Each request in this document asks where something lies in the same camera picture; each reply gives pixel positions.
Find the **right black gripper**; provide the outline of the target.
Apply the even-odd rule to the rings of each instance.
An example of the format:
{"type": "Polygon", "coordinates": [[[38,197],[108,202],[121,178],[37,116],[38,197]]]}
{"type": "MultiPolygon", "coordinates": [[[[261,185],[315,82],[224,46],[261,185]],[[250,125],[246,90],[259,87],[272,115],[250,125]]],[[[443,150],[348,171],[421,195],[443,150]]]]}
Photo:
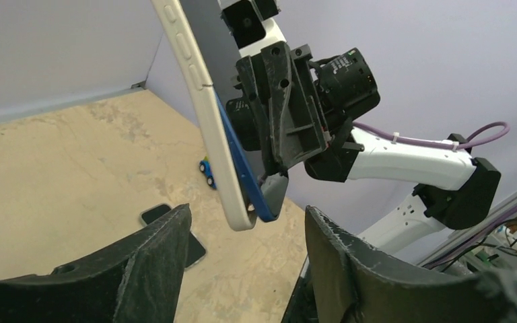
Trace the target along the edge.
{"type": "Polygon", "coordinates": [[[291,161],[302,162],[327,147],[325,121],[310,72],[310,47],[302,45],[291,50],[291,55],[289,51],[287,42],[278,41],[236,63],[244,103],[244,109],[236,117],[236,134],[243,148],[261,151],[267,175],[290,167],[281,152],[282,115],[288,103],[292,119],[291,161]]]}

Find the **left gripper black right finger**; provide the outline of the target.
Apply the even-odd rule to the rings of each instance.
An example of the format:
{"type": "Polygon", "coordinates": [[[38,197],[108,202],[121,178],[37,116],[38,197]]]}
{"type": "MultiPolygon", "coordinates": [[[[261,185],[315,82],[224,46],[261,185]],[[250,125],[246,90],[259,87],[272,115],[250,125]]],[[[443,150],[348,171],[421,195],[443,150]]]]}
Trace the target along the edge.
{"type": "Polygon", "coordinates": [[[284,322],[517,322],[517,271],[453,276],[403,262],[316,207],[305,210],[308,261],[284,322]]]}

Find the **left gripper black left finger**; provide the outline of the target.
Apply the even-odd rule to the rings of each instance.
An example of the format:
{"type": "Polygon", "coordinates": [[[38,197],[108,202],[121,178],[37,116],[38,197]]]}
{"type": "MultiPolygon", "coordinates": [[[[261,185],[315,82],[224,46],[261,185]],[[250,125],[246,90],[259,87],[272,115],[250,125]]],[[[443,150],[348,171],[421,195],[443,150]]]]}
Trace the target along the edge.
{"type": "Polygon", "coordinates": [[[179,205],[49,275],[0,281],[0,322],[173,322],[192,216],[179,205]]]}

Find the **blue smartphone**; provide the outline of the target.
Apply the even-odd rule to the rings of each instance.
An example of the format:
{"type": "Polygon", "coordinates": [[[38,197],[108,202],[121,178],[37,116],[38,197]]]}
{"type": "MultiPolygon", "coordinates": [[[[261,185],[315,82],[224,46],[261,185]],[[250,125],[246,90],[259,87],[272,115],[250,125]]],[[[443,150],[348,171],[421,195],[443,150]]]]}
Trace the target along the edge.
{"type": "Polygon", "coordinates": [[[226,131],[226,137],[232,154],[237,177],[239,179],[240,190],[246,203],[247,212],[249,215],[261,218],[264,222],[274,221],[277,219],[277,215],[271,211],[264,199],[261,188],[256,182],[252,168],[250,167],[245,156],[244,149],[235,134],[231,121],[229,120],[216,92],[215,95],[220,109],[221,121],[226,131]]]}

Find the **white phone case with phone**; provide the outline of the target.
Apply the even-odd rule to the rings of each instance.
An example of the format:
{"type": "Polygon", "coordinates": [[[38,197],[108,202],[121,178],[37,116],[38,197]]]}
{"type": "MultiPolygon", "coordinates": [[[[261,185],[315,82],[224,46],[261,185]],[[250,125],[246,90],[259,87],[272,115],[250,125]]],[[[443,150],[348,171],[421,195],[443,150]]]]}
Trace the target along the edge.
{"type": "Polygon", "coordinates": [[[256,217],[247,212],[213,82],[188,19],[177,0],[153,1],[152,5],[188,86],[228,225],[234,231],[250,230],[256,217]]]}

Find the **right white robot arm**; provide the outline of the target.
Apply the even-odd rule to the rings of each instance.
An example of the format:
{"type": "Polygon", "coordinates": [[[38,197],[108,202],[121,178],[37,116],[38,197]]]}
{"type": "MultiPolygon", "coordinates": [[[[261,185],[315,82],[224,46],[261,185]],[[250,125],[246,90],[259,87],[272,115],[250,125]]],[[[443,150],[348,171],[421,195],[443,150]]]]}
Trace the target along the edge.
{"type": "Polygon", "coordinates": [[[358,122],[380,102],[358,49],[315,61],[308,46],[277,41],[240,55],[234,87],[242,96],[227,103],[228,132],[246,202],[262,221],[278,218],[297,164],[326,182],[414,183],[395,210],[361,233],[390,254],[445,228],[474,227],[488,215],[501,174],[471,155],[482,144],[476,135],[430,141],[358,122]]]}

